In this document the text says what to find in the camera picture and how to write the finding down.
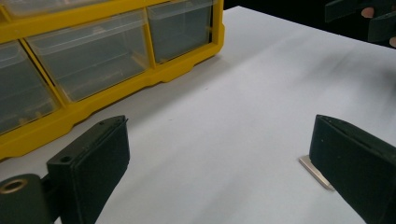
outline white table surface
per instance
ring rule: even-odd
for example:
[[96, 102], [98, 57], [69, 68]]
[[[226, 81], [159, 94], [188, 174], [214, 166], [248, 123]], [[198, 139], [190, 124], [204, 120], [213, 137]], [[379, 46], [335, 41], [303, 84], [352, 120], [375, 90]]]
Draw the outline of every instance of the white table surface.
[[242, 7], [224, 24], [217, 56], [0, 163], [0, 179], [45, 175], [45, 162], [94, 123], [125, 115], [131, 162], [97, 223], [364, 223], [298, 158], [316, 114], [396, 146], [396, 50]]

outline bolt hole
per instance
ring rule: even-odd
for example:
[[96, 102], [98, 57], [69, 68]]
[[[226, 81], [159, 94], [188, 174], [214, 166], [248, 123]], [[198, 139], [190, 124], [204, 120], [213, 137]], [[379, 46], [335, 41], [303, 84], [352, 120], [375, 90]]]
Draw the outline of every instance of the bolt hole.
[[69, 162], [69, 161], [71, 161], [71, 160], [72, 160], [71, 157], [62, 157], [62, 158], [61, 158], [61, 162]]
[[20, 189], [23, 189], [23, 187], [26, 184], [27, 184], [27, 180], [26, 179], [12, 180], [12, 181], [6, 183], [3, 187], [0, 188], [0, 193], [1, 194], [13, 193], [13, 192], [18, 191]]

